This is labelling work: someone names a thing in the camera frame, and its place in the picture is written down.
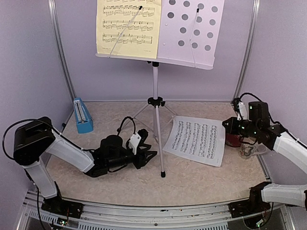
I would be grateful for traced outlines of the white sheet music page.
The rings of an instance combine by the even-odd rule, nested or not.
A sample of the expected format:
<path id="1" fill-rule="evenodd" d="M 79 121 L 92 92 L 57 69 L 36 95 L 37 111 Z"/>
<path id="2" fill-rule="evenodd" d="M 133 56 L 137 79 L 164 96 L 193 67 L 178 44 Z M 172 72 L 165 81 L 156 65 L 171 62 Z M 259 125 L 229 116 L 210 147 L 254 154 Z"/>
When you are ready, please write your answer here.
<path id="1" fill-rule="evenodd" d="M 163 150 L 187 160 L 221 167 L 225 128 L 221 120 L 176 116 Z"/>

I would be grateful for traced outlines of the blue and white box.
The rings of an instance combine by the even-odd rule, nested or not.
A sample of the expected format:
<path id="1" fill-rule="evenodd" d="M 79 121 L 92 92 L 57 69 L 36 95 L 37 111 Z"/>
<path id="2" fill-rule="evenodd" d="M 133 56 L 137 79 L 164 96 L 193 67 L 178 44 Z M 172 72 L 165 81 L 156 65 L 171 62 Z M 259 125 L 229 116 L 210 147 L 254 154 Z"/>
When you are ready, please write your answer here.
<path id="1" fill-rule="evenodd" d="M 73 106 L 78 133 L 92 132 L 94 130 L 94 121 L 82 99 L 79 97 L 74 98 Z"/>

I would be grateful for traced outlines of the white perforated music stand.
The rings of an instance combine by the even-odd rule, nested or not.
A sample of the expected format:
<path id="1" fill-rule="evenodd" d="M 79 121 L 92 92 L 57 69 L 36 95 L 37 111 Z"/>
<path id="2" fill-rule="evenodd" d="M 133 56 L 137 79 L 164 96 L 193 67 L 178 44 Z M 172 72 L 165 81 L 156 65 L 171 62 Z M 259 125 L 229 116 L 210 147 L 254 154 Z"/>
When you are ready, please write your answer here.
<path id="1" fill-rule="evenodd" d="M 211 70 L 219 36 L 224 1 L 161 0 L 161 21 L 157 58 L 101 55 L 100 58 L 142 60 L 153 67 L 153 95 L 148 104 L 154 108 L 154 134 L 161 137 L 159 108 L 164 100 L 158 95 L 158 68 L 161 63 Z"/>

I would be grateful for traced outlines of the yellow sheet music page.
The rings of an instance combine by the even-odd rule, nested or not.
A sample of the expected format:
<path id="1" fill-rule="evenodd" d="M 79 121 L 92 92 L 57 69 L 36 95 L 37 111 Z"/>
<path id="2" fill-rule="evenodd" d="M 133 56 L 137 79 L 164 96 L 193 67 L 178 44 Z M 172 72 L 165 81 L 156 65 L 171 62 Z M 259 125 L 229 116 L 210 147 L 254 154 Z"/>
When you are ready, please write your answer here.
<path id="1" fill-rule="evenodd" d="M 160 0 L 98 0 L 97 53 L 156 59 L 161 9 Z"/>

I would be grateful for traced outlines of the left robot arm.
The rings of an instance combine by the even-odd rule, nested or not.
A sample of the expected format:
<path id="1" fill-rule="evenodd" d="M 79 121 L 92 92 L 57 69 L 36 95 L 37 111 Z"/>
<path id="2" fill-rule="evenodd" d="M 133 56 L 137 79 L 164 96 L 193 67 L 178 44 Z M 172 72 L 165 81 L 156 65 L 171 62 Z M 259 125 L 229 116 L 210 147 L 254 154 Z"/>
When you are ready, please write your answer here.
<path id="1" fill-rule="evenodd" d="M 157 151 L 146 144 L 146 129 L 135 131 L 126 144 L 116 135 L 109 135 L 97 149 L 83 149 L 58 132 L 51 119 L 33 119 L 16 129 L 13 158 L 26 171 L 43 196 L 42 209 L 58 215 L 79 218 L 83 205 L 62 198 L 59 186 L 40 162 L 43 153 L 49 153 L 76 167 L 85 175 L 97 178 L 115 173 L 129 164 L 136 169 L 144 167 Z"/>

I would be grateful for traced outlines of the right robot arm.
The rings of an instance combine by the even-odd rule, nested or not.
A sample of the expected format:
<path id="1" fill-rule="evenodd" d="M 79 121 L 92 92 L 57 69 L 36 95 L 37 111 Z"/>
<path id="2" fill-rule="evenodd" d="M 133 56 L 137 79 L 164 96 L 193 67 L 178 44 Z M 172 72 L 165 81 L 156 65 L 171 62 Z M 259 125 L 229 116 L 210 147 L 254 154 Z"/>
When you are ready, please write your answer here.
<path id="1" fill-rule="evenodd" d="M 241 139 L 253 138 L 256 143 L 263 144 L 269 150 L 289 159 L 303 172 L 307 171 L 306 145 L 280 123 L 271 124 L 267 103 L 255 101 L 245 107 L 243 102 L 236 98 L 234 107 L 238 116 L 222 122 L 227 134 L 237 135 Z M 233 215 L 239 216 L 268 210 L 271 203 L 306 207 L 307 186 L 262 182 L 250 188 L 248 199 L 233 202 L 229 208 Z"/>

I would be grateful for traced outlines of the red floral saucer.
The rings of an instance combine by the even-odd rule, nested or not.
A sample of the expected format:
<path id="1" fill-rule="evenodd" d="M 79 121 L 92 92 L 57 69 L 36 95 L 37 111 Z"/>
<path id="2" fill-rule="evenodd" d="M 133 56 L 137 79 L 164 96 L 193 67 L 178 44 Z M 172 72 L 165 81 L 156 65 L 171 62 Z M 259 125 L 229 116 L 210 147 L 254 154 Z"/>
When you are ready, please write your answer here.
<path id="1" fill-rule="evenodd" d="M 233 148 L 239 148 L 241 146 L 239 139 L 240 136 L 238 135 L 226 134 L 225 144 Z"/>

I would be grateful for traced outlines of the white patterned mug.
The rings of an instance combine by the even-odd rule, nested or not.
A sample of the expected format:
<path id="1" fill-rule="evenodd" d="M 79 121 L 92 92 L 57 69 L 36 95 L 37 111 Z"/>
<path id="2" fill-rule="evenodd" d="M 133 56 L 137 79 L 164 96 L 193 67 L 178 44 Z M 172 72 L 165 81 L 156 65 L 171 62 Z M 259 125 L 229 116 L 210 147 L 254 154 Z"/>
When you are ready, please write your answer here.
<path id="1" fill-rule="evenodd" d="M 242 144 L 239 148 L 239 156 L 245 160 L 251 158 L 254 155 L 264 154 L 268 151 L 268 148 L 263 144 Z"/>

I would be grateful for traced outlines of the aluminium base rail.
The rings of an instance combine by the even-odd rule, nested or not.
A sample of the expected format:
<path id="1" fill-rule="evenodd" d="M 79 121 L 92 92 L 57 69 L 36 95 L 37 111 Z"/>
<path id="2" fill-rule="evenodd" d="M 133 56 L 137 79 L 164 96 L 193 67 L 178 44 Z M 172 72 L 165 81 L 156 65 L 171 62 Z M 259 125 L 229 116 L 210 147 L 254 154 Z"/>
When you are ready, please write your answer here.
<path id="1" fill-rule="evenodd" d="M 74 218 L 37 209 L 43 198 L 36 190 L 25 195 L 15 230 L 249 230 L 261 217 L 269 218 L 260 230 L 296 230 L 289 206 L 274 204 L 273 209 L 233 217 L 229 202 L 183 206 L 133 206 L 67 198 L 83 205 Z"/>

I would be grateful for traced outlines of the right aluminium frame post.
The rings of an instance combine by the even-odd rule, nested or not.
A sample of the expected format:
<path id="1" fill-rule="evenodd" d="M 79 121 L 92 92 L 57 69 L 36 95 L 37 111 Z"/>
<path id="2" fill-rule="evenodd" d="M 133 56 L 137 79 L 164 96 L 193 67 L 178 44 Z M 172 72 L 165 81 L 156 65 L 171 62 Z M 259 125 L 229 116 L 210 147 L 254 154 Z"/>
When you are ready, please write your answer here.
<path id="1" fill-rule="evenodd" d="M 234 99 L 240 95 L 242 87 L 243 87 L 243 83 L 245 80 L 245 76 L 246 76 L 246 72 L 247 72 L 248 64 L 249 64 L 249 59 L 250 59 L 251 52 L 252 52 L 254 36 L 255 36 L 257 21 L 259 17 L 259 11 L 260 11 L 260 0 L 254 0 L 253 6 L 252 6 L 252 13 L 251 13 L 247 43 L 246 43 L 245 52 L 243 56 L 243 62 L 242 62 L 240 73 L 239 73 L 239 79 L 236 85 L 235 94 L 233 96 Z"/>

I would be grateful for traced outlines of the aluminium frame post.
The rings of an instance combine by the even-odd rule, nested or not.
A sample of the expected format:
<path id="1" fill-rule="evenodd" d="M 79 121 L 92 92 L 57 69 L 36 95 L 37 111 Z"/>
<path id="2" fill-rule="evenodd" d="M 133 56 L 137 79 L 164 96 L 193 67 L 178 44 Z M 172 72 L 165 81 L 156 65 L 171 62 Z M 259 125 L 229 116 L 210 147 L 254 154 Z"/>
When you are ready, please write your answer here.
<path id="1" fill-rule="evenodd" d="M 49 14 L 51 18 L 51 23 L 53 27 L 53 32 L 55 35 L 56 40 L 56 47 L 59 54 L 60 64 L 62 67 L 62 71 L 64 74 L 64 79 L 67 84 L 68 92 L 70 95 L 71 100 L 73 101 L 76 97 L 76 93 L 74 90 L 74 86 L 71 80 L 71 76 L 69 73 L 65 53 L 64 53 L 64 47 L 61 39 L 61 33 L 60 33 L 60 27 L 59 27 L 59 21 L 57 16 L 57 9 L 56 9 L 56 1 L 55 0 L 48 0 L 48 8 L 49 8 Z"/>
<path id="2" fill-rule="evenodd" d="M 243 62 L 242 62 L 240 73 L 239 73 L 239 79 L 236 85 L 235 94 L 233 96 L 234 99 L 240 95 L 242 87 L 243 87 L 243 83 L 245 80 L 245 76 L 246 76 L 246 72 L 247 72 L 248 64 L 249 64 L 249 59 L 250 59 L 251 52 L 252 52 L 254 36 L 255 36 L 257 21 L 259 17 L 259 11 L 260 11 L 260 0 L 254 0 L 253 6 L 252 6 L 252 13 L 251 13 L 247 43 L 246 43 L 245 52 L 243 56 Z"/>

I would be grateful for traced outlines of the left aluminium frame post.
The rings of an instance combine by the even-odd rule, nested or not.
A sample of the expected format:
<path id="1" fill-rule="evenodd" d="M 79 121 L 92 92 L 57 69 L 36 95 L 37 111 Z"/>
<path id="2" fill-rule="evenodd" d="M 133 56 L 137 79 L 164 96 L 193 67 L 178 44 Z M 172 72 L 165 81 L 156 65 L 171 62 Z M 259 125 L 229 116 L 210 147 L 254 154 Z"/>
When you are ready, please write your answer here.
<path id="1" fill-rule="evenodd" d="M 64 53 L 64 47 L 61 39 L 61 33 L 60 33 L 60 27 L 59 27 L 59 21 L 57 16 L 57 9 L 56 9 L 56 1 L 55 0 L 48 0 L 48 8 L 49 8 L 49 14 L 51 18 L 51 23 L 53 27 L 53 32 L 55 35 L 56 40 L 56 47 L 59 54 L 60 64 L 62 67 L 62 71 L 64 74 L 64 79 L 67 84 L 68 92 L 70 95 L 71 100 L 73 101 L 76 97 L 76 93 L 74 90 L 74 86 L 71 80 L 71 76 L 69 73 L 65 53 Z"/>

